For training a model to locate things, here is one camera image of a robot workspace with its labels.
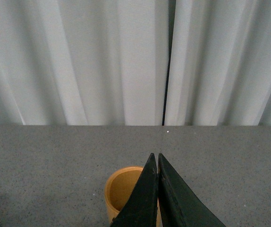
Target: cup rim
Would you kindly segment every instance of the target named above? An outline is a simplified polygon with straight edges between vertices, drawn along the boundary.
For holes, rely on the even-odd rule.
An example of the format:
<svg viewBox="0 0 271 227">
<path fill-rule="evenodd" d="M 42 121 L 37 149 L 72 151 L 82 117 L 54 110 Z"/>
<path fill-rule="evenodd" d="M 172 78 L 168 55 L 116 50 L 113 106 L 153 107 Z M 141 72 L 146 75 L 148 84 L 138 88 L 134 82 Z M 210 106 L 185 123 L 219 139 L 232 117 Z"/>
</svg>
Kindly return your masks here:
<svg viewBox="0 0 271 227">
<path fill-rule="evenodd" d="M 113 180 L 120 174 L 125 173 L 125 172 L 129 172 L 129 171 L 134 171 L 134 170 L 143 170 L 142 166 L 127 166 L 124 168 L 121 168 L 119 170 L 117 170 L 116 172 L 114 172 L 106 181 L 105 187 L 104 187 L 104 197 L 105 197 L 105 201 L 106 204 L 110 207 L 110 209 L 112 209 L 114 212 L 119 213 L 119 211 L 113 207 L 113 205 L 110 202 L 110 187 L 111 187 L 111 183 L 113 182 Z"/>
</svg>

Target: speckled gray surface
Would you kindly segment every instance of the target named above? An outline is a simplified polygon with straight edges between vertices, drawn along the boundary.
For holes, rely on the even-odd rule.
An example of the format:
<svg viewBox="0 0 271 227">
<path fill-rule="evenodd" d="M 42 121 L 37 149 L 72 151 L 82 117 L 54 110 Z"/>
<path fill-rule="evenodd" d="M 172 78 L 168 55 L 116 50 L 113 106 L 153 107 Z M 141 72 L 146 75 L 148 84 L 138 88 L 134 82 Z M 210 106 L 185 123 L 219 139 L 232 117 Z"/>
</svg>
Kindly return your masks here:
<svg viewBox="0 0 271 227">
<path fill-rule="evenodd" d="M 271 227 L 271 127 L 100 126 L 0 126 L 0 227 L 106 227 L 107 178 L 151 152 L 227 226 Z"/>
</svg>

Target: yellow cup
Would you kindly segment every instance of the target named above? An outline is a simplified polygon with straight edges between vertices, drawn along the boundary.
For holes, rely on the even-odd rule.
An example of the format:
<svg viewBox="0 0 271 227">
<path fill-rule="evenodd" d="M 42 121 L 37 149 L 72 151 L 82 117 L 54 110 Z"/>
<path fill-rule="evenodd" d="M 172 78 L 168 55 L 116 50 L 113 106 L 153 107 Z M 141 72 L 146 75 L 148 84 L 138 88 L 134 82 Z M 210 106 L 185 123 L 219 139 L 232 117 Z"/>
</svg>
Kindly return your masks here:
<svg viewBox="0 0 271 227">
<path fill-rule="evenodd" d="M 104 196 L 109 223 L 119 214 L 128 201 L 142 170 L 143 167 L 140 166 L 125 167 L 114 172 L 108 178 L 104 188 Z M 160 226 L 160 222 L 161 214 L 158 203 L 156 227 Z"/>
</svg>

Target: curtain gap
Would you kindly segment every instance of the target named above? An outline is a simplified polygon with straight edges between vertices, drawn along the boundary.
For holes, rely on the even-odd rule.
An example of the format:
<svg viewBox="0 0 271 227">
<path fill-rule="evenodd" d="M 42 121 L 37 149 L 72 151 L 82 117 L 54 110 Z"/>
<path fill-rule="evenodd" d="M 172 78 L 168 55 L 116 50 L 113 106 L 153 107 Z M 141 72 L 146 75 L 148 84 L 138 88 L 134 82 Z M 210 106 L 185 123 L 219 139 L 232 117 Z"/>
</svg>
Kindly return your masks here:
<svg viewBox="0 0 271 227">
<path fill-rule="evenodd" d="M 162 126 L 165 125 L 165 114 L 166 114 L 166 103 L 167 103 L 167 93 L 168 93 L 171 49 L 172 49 L 172 39 L 173 39 L 175 5 L 176 5 L 176 0 L 168 0 L 168 55 L 169 55 L 169 57 L 168 57 L 168 67 L 167 67 L 167 77 L 166 77 L 166 87 L 165 87 Z"/>
</svg>

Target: white curtain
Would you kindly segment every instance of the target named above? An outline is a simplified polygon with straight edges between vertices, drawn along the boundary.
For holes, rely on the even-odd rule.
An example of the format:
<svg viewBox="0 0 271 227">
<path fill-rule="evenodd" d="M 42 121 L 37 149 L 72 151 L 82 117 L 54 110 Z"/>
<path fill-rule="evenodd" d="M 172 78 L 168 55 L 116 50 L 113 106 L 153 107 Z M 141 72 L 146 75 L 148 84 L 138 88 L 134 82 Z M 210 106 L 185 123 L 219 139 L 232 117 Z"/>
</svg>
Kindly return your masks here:
<svg viewBox="0 0 271 227">
<path fill-rule="evenodd" d="M 267 0 L 0 0 L 0 124 L 161 125 L 171 43 L 165 125 L 271 124 Z"/>
<path fill-rule="evenodd" d="M 177 0 L 165 123 L 271 124 L 271 1 Z"/>
</svg>

